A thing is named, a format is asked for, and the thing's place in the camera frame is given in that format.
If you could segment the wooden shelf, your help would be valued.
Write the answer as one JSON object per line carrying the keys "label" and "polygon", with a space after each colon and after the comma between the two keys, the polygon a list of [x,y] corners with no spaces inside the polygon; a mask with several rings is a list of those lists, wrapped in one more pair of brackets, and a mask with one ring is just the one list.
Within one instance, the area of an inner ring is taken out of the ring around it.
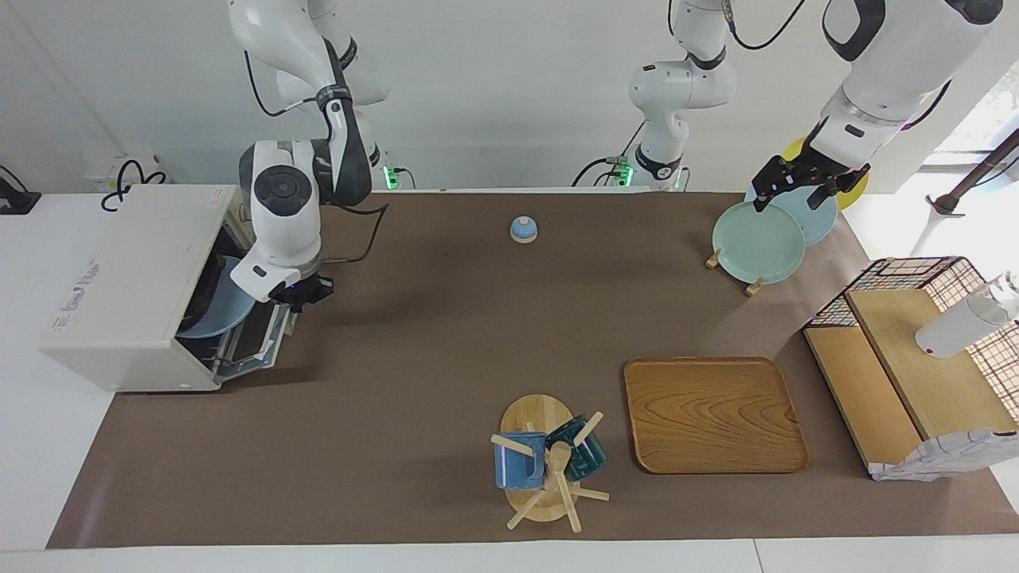
{"label": "wooden shelf", "polygon": [[857,326],[803,334],[866,470],[901,463],[946,433],[1019,431],[971,355],[938,359],[917,347],[915,333],[938,316],[925,291],[856,290],[845,298]]}

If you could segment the wooden mug tree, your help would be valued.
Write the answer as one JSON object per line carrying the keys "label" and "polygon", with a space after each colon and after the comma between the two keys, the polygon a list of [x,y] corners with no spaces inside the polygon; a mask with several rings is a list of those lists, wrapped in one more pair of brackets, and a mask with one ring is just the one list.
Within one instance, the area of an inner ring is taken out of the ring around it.
{"label": "wooden mug tree", "polygon": [[[514,400],[509,404],[506,412],[502,415],[502,420],[500,420],[500,427],[495,433],[539,431],[548,435],[575,416],[560,400],[553,398],[553,396],[545,394],[521,396],[520,399]],[[601,412],[585,416],[588,421],[574,440],[577,446],[583,442],[590,432],[595,433],[595,429],[603,418]],[[550,450],[545,447],[545,483],[539,489],[504,490],[498,487],[506,494],[509,507],[514,511],[513,517],[506,523],[507,529],[516,529],[525,520],[548,523],[565,518],[570,523],[572,532],[580,533],[583,530],[583,525],[579,513],[576,511],[578,501],[582,498],[609,501],[609,493],[587,489],[582,485],[583,480],[572,482],[565,478],[564,472],[568,461],[570,461],[571,449],[567,442],[553,442]]]}

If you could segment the pale green plate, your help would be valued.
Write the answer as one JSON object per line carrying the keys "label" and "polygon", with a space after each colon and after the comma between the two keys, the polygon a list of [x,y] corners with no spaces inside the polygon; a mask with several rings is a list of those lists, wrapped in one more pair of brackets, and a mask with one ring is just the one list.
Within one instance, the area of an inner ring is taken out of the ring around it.
{"label": "pale green plate", "polygon": [[725,210],[711,233],[713,254],[729,276],[746,284],[775,284],[801,266],[806,240],[794,217],[775,205],[751,202]]}

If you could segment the blue mug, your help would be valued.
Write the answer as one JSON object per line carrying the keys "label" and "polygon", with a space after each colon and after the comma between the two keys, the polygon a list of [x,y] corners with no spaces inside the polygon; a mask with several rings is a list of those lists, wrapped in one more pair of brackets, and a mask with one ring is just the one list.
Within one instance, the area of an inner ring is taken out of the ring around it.
{"label": "blue mug", "polygon": [[539,489],[545,483],[545,439],[539,431],[494,433],[496,486],[504,490]]}

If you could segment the white cylindrical object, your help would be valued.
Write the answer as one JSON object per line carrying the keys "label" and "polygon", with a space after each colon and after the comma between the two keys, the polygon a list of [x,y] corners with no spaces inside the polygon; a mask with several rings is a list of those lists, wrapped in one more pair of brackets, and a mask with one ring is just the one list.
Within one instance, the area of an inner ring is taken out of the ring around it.
{"label": "white cylindrical object", "polygon": [[915,333],[922,352],[938,359],[1004,329],[1019,318],[1019,269],[976,287]]}

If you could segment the glass oven door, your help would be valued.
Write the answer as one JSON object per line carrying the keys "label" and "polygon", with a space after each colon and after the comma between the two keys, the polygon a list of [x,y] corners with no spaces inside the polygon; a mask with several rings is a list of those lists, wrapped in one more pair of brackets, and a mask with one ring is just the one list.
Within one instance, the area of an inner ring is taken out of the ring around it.
{"label": "glass oven door", "polygon": [[290,307],[255,305],[242,323],[221,335],[211,366],[215,384],[273,367],[290,330]]}

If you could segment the brown wooden tray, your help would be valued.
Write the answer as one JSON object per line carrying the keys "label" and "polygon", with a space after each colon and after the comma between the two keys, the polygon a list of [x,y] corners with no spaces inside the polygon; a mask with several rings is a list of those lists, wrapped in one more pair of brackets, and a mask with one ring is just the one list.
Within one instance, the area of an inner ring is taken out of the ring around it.
{"label": "brown wooden tray", "polygon": [[634,460],[649,474],[790,474],[809,465],[771,359],[633,359],[623,366],[623,390]]}

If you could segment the light blue racked plate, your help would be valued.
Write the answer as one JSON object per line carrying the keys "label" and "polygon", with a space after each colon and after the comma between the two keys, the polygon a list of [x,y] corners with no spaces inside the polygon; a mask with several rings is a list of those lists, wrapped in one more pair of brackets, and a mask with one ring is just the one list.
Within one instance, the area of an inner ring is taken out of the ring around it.
{"label": "light blue racked plate", "polygon": [[805,238],[805,246],[810,247],[826,238],[837,220],[837,199],[829,197],[816,209],[811,209],[808,200],[817,186],[801,186],[787,193],[780,193],[769,201],[768,206],[776,206],[789,213],[800,225]]}

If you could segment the brown table mat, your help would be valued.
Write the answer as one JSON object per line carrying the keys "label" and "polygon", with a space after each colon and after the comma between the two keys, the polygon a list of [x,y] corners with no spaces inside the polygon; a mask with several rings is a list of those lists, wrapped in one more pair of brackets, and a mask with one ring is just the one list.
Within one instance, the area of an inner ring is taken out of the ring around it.
{"label": "brown table mat", "polygon": [[[49,548],[495,543],[492,432],[509,403],[600,411],[607,464],[583,540],[1019,532],[989,470],[870,479],[800,329],[869,265],[845,219],[749,298],[704,266],[741,193],[397,193],[369,258],[329,271],[276,366],[211,394],[111,402]],[[509,239],[513,218],[537,240]],[[651,475],[634,463],[623,366],[767,357],[810,462],[785,475]]]}

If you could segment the white power strip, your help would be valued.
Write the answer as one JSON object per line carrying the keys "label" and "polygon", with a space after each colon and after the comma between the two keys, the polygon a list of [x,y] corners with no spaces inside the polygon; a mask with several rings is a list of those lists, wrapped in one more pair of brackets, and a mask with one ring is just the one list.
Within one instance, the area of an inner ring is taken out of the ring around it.
{"label": "white power strip", "polygon": [[128,167],[123,175],[123,185],[139,184],[143,178],[150,177],[153,173],[168,173],[155,155],[141,157],[99,156],[98,159],[92,160],[88,164],[84,178],[97,193],[113,193],[117,188],[120,168],[131,159],[138,161],[142,174],[139,174],[138,168]]}

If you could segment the cream toaster oven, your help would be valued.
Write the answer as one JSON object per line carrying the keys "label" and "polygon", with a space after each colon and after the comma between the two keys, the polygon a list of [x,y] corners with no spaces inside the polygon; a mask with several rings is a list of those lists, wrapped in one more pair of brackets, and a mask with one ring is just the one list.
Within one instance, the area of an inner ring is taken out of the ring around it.
{"label": "cream toaster oven", "polygon": [[252,246],[235,185],[139,185],[112,215],[39,348],[107,392],[214,392],[222,334],[176,337],[207,261]]}

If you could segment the wooden plate rack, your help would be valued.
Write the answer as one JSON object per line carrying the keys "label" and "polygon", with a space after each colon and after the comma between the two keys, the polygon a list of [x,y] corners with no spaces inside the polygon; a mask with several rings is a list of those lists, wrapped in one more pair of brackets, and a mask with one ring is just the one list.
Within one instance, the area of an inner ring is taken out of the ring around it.
{"label": "wooden plate rack", "polygon": [[[711,256],[704,262],[705,267],[708,269],[716,269],[720,267],[721,253],[723,253],[723,250],[721,249],[714,250]],[[762,289],[762,287],[764,287],[764,276],[758,277],[758,279],[753,283],[749,283],[744,290],[744,294],[746,294],[747,297],[752,298]]]}

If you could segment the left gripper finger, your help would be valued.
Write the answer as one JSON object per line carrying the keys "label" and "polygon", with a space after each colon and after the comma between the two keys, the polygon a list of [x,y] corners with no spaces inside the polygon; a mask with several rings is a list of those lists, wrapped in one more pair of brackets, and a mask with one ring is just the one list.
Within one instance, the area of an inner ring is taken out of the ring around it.
{"label": "left gripper finger", "polygon": [[845,177],[828,177],[808,196],[806,203],[811,210],[818,210],[823,203],[844,192]]}
{"label": "left gripper finger", "polygon": [[779,193],[785,192],[785,159],[769,159],[752,178],[754,210],[763,212]]}

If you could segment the black metal stand pole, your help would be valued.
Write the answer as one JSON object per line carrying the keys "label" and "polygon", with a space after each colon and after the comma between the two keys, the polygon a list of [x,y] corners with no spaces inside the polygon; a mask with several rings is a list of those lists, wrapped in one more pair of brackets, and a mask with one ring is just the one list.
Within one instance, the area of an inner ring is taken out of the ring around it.
{"label": "black metal stand pole", "polygon": [[1018,148],[1019,127],[1016,127],[1015,131],[1012,131],[1012,133],[1009,134],[1000,145],[993,149],[989,155],[986,156],[986,159],[975,166],[970,173],[968,173],[960,183],[955,185],[950,192],[943,193],[943,195],[938,196],[938,198],[931,198],[931,196],[927,196],[928,205],[931,206],[933,212],[938,214],[938,216],[956,218],[962,217],[963,214],[956,212],[958,203],[960,203],[962,197],[975,188],[975,186],[991,181],[989,173],[994,167],[1001,164]]}

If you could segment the dark green mug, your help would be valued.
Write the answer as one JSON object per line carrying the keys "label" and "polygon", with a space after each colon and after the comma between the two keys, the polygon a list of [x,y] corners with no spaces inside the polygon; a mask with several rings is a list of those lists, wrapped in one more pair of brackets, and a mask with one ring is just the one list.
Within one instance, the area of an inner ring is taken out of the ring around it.
{"label": "dark green mug", "polygon": [[570,461],[564,472],[568,481],[576,482],[589,478],[607,461],[607,454],[594,432],[590,432],[579,446],[575,445],[576,436],[581,433],[587,421],[584,414],[576,415],[545,438],[546,449],[550,450],[553,442],[567,442],[572,448]]}

